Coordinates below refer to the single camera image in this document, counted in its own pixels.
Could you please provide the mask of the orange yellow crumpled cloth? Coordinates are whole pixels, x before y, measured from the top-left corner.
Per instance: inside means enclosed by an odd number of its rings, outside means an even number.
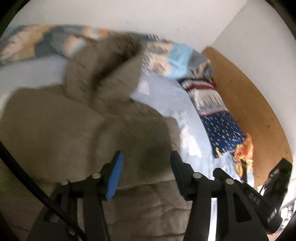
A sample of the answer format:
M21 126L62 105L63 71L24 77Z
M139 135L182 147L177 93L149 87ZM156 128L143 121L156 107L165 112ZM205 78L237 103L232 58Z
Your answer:
M242 161L246 163L246 170L253 172L253 151L254 145L252 143L252 137L249 133L245 134L245 140L242 144L236 146L234 152L234 168L237 175L243 177Z

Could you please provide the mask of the olive quilted hooded coat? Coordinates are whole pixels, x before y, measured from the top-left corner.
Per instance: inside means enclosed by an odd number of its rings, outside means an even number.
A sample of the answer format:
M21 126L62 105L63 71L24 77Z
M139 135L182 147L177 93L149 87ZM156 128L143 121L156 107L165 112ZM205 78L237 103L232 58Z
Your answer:
M63 84L11 95L1 142L48 192L63 179L85 179L122 151L119 190L105 205L111 238L182 240L191 205L170 166L181 132L174 118L131 99L143 57L103 59L83 49L68 61Z

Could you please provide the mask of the light blue cloud bedsheet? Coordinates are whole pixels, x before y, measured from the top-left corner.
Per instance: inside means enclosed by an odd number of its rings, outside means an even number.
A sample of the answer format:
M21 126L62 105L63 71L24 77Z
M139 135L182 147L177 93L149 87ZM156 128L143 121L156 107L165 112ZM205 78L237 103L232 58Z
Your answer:
M1 117L11 95L20 88L41 88L61 85L66 61L60 57L13 64L1 68ZM174 118L180 129L182 159L195 171L212 177L221 167L232 177L236 173L229 155L213 158L206 131L189 96L175 80L142 75L131 99L157 110L165 118Z

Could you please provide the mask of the wooden headboard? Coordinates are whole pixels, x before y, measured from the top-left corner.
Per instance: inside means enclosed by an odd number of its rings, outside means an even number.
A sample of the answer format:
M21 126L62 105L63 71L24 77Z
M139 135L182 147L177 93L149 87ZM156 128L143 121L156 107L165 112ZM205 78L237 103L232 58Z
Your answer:
M226 107L254 145L255 186L262 185L282 159L293 162L290 146L273 109L252 81L212 47L203 51L214 69L212 79Z

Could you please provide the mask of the navy starred striped pillow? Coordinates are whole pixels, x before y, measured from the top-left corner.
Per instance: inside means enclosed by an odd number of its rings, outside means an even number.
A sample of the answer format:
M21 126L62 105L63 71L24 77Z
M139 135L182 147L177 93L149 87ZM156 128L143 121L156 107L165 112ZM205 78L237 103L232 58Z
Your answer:
M184 79L181 87L188 93L208 135L212 156L234 153L245 134L227 109L215 86L205 79Z

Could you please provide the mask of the patchwork cartoon rolled quilt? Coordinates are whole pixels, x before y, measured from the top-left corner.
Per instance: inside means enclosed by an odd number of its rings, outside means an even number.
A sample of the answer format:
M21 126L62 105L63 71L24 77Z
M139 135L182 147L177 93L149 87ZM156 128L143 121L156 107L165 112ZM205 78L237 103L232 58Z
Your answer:
M96 57L130 58L144 52L142 71L167 78L211 79L210 60L192 47L153 34L119 32L83 25L27 25L1 39L1 65L59 54L74 58L85 48Z

